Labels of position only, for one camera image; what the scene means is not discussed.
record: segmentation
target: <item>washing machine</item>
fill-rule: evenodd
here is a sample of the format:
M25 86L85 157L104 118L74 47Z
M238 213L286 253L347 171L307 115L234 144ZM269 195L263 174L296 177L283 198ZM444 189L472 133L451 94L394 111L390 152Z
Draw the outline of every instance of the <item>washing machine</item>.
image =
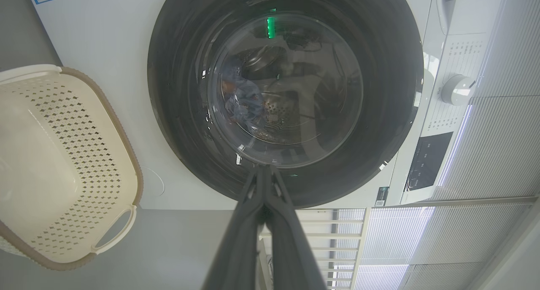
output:
M100 85L145 209L233 209L257 165L297 207L393 206L444 181L501 0L33 0Z

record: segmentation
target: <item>basket handle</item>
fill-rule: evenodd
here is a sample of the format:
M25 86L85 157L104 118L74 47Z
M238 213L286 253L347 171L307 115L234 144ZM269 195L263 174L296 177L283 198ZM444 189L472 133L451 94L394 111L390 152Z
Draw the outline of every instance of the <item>basket handle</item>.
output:
M92 250L92 253L96 253L96 254L100 254L100 253L103 253L105 252L106 250L109 250L110 248L112 248L114 245L118 244L118 242L120 242L120 240L122 240L124 238L124 236L126 236L126 234L131 230L131 227L133 227L133 223L135 223L135 217L137 216L137 206L135 205L129 205L129 207L127 207L126 209L124 209L124 211L122 211L117 217L116 219L114 220L114 222L116 222L124 213L126 213L127 211L131 211L131 215L130 215L130 218L129 220L127 221L126 225L124 226L124 228L122 229L122 231L120 231L120 233L118 233L112 240L110 240L107 244L104 244L103 246L101 247L96 247L96 244L93 244L92 247L91 247L91 250Z
M62 68L54 64L35 64L26 67L17 67L15 69L0 72L0 84L21 81L33 77L49 75L51 73L60 73Z

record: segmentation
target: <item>gray floor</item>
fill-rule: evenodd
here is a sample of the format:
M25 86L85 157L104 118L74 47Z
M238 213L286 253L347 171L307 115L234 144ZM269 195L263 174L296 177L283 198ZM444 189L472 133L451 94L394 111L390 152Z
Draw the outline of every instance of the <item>gray floor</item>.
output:
M232 211L141 210L119 244L74 271L0 250L2 290L201 288Z
M32 64L62 65L30 0L0 0L0 72Z

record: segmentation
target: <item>washing machine drum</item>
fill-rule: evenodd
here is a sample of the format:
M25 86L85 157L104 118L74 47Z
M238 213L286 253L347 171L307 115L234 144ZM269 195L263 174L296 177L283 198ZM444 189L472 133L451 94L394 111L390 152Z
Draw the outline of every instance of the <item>washing machine drum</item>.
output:
M148 53L156 118L186 167L238 198L275 165L297 207L390 161L422 75L405 0L167 0Z

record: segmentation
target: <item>laundry basket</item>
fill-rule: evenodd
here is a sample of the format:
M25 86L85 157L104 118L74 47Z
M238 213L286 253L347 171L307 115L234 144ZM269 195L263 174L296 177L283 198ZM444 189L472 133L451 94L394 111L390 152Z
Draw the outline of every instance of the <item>laundry basket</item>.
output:
M92 79L54 65L0 73L0 248L49 269L80 267L129 232L142 187ZM126 212L123 230L97 247Z

